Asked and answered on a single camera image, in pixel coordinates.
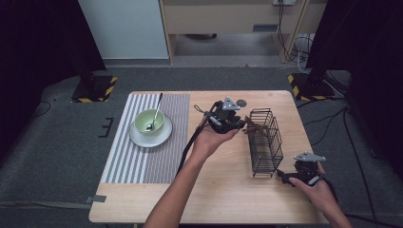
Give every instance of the striped placemat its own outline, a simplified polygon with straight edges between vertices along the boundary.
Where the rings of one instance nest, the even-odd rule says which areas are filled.
[[[189,94],[164,94],[160,110],[172,121],[171,136],[161,145],[143,148],[129,138],[134,117],[156,108],[160,94],[129,94],[101,182],[170,183],[187,144]]]

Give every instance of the wall socket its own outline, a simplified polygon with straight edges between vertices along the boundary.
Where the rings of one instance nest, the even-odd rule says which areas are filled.
[[[273,5],[279,6],[282,2],[283,6],[293,6],[296,4],[296,1],[297,0],[273,0]]]

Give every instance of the white wall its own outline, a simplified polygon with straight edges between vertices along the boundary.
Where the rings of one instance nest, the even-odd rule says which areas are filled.
[[[158,0],[79,0],[103,59],[168,59]]]

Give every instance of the white plate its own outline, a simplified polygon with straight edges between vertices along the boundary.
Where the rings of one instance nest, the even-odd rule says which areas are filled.
[[[163,129],[160,134],[155,137],[145,136],[136,130],[136,127],[132,123],[129,129],[130,140],[141,147],[154,147],[165,142],[172,133],[172,121],[165,115],[163,123]]]

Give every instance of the wire basket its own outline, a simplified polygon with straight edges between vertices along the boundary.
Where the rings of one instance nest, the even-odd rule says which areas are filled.
[[[246,131],[249,132],[253,176],[264,174],[273,177],[283,159],[276,117],[270,108],[255,108],[250,112],[249,119],[252,123],[248,123]]]

